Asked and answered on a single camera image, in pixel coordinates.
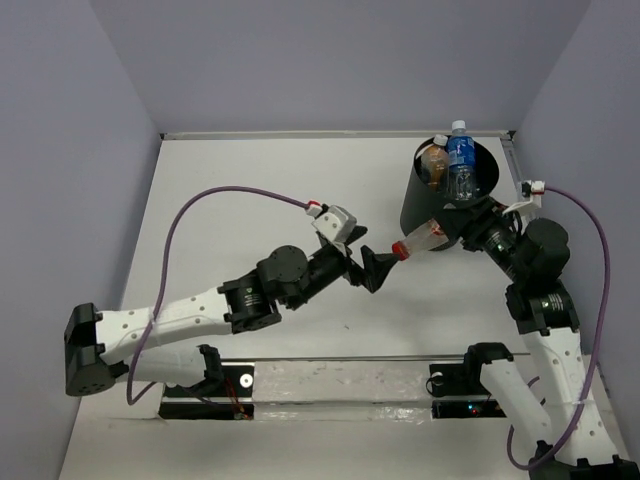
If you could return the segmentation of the small bottle red cap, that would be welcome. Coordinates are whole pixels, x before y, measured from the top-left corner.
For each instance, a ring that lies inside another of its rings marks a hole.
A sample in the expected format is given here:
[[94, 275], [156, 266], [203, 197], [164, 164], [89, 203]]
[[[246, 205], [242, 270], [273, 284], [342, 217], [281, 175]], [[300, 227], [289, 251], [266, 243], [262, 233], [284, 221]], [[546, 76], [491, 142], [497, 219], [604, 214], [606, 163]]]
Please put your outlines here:
[[449, 242], [448, 237], [435, 219], [417, 227], [405, 238], [392, 245], [392, 253], [404, 261], [421, 251], [431, 251]]

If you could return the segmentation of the clear bottle blue label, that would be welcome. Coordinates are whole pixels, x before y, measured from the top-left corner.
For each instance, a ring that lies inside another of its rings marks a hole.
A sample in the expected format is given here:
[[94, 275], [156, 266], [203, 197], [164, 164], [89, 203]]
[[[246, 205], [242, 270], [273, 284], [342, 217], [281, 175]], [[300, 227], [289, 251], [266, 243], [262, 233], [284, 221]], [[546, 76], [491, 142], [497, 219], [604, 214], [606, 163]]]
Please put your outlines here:
[[456, 200], [476, 197], [476, 152], [474, 139], [464, 120], [452, 122], [446, 150], [449, 155], [448, 192]]

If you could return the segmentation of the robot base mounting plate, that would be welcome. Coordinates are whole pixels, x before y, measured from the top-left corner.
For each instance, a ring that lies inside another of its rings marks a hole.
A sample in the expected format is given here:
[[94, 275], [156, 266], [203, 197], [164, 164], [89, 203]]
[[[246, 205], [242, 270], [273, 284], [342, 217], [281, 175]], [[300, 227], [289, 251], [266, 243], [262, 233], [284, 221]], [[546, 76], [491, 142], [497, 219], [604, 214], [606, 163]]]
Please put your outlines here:
[[164, 388], [166, 420], [408, 421], [501, 418], [481, 387], [458, 379], [456, 357], [228, 361], [224, 380], [196, 397]]

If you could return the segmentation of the orange juice bottle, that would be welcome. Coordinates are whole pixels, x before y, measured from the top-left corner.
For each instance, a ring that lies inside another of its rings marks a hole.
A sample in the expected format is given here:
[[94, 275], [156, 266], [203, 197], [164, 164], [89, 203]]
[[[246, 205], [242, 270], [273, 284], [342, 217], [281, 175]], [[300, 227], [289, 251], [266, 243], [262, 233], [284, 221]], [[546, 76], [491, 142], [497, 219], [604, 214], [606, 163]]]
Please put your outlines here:
[[446, 135], [435, 135], [420, 156], [421, 180], [436, 193], [443, 193], [447, 189], [449, 173], [447, 142]]

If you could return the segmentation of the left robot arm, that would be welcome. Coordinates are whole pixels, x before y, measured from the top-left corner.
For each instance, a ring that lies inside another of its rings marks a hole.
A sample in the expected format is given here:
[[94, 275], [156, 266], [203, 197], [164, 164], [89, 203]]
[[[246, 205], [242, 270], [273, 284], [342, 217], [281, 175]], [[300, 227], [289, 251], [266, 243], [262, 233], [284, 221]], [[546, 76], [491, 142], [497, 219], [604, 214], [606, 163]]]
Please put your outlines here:
[[218, 351], [197, 347], [189, 363], [157, 365], [155, 349], [197, 337], [257, 331], [281, 321], [278, 309], [296, 310], [333, 282], [344, 278], [374, 293], [399, 258], [361, 249], [356, 263], [349, 248], [326, 239], [312, 255], [284, 245], [247, 274], [217, 288], [152, 307], [99, 310], [93, 303], [75, 306], [64, 331], [65, 392], [71, 397], [102, 393], [129, 378], [173, 383], [201, 395], [215, 392], [223, 380]]

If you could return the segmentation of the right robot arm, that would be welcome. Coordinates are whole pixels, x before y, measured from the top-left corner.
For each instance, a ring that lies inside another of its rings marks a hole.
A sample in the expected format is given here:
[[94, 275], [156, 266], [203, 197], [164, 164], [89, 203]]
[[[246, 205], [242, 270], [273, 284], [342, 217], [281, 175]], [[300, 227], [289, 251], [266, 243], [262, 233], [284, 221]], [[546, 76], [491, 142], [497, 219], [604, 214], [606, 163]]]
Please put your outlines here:
[[517, 230], [508, 208], [485, 197], [444, 208], [434, 219], [450, 240], [486, 253], [507, 275], [506, 304], [536, 367], [533, 393], [502, 344], [468, 348], [460, 368], [470, 391], [487, 390], [511, 422], [530, 457], [514, 461], [532, 479], [636, 479], [604, 426], [591, 386], [597, 360], [585, 358], [573, 300], [560, 280], [570, 258], [569, 236], [558, 223], [536, 218]]

